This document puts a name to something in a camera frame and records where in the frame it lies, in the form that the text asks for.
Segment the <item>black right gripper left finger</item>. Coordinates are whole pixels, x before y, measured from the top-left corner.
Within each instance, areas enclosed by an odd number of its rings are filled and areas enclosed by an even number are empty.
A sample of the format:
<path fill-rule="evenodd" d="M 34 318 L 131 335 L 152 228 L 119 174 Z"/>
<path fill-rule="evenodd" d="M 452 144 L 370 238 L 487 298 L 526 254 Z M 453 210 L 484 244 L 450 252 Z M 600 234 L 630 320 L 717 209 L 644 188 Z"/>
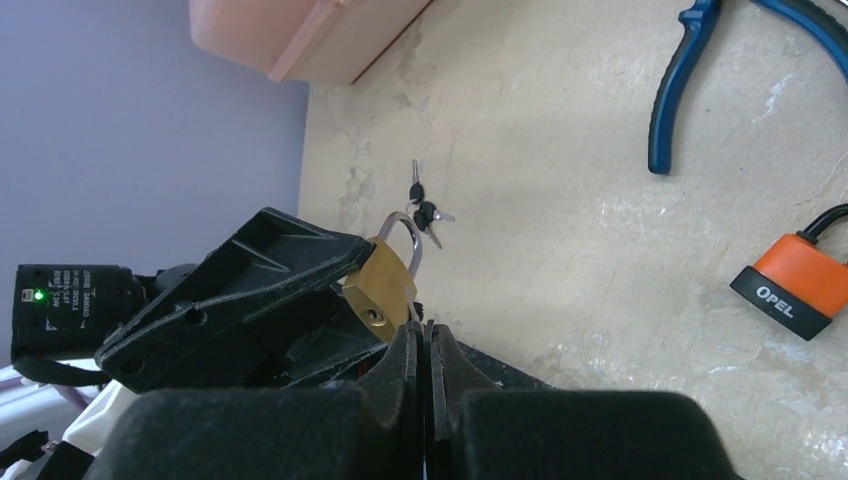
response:
<path fill-rule="evenodd" d="M 123 413 L 89 479 L 420 479 L 422 329 L 338 389 L 160 390 Z"/>

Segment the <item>brass padlock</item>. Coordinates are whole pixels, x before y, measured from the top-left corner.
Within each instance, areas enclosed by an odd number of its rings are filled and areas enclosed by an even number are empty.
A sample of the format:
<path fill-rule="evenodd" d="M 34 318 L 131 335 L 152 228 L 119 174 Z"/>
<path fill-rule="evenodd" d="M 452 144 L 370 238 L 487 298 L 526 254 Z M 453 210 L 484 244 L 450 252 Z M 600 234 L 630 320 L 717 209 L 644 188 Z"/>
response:
<path fill-rule="evenodd" d="M 408 262 L 387 243 L 398 223 L 406 227 L 412 241 Z M 405 212 L 395 211 L 369 242 L 374 246 L 372 254 L 360 270 L 347 276 L 342 292 L 360 321 L 378 339 L 388 343 L 415 313 L 415 277 L 423 257 L 423 241 L 413 219 Z"/>

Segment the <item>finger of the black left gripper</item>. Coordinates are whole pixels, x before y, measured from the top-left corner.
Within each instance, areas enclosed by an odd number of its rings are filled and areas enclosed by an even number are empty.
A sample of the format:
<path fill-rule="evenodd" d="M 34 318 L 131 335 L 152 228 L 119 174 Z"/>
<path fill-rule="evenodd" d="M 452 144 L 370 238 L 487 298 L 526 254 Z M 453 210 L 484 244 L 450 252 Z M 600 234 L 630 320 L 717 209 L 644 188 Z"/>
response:
<path fill-rule="evenodd" d="M 111 334 L 96 364 L 135 393 L 248 385 L 341 311 L 339 280 L 373 250 L 263 208 Z"/>
<path fill-rule="evenodd" d="M 504 389 L 549 389 L 550 385 L 464 342 L 464 356 Z M 355 383 L 378 363 L 387 348 L 361 323 L 340 318 L 301 336 L 281 366 L 264 370 L 266 387 L 336 388 Z"/>

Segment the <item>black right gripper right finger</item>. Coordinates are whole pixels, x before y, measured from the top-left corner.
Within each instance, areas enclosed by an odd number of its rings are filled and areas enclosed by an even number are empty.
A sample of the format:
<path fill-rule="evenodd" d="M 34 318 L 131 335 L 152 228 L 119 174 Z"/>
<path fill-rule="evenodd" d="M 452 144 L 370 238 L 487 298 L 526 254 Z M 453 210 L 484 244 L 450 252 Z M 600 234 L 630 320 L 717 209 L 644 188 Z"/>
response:
<path fill-rule="evenodd" d="M 498 385 L 428 322 L 429 479 L 735 479 L 708 415 L 663 391 L 563 390 L 522 372 Z"/>

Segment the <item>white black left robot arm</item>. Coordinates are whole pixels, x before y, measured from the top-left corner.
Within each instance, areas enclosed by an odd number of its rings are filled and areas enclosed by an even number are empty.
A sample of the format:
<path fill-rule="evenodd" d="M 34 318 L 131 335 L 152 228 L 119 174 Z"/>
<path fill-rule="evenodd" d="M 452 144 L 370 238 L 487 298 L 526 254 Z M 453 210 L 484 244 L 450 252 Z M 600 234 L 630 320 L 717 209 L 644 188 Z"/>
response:
<path fill-rule="evenodd" d="M 138 277 L 23 265 L 11 358 L 47 384 L 128 388 L 105 442 L 63 440 L 25 479 L 538 479 L 542 432 L 517 419 L 538 381 L 409 328 L 377 350 L 342 295 L 374 244 L 271 208 L 201 263 Z"/>

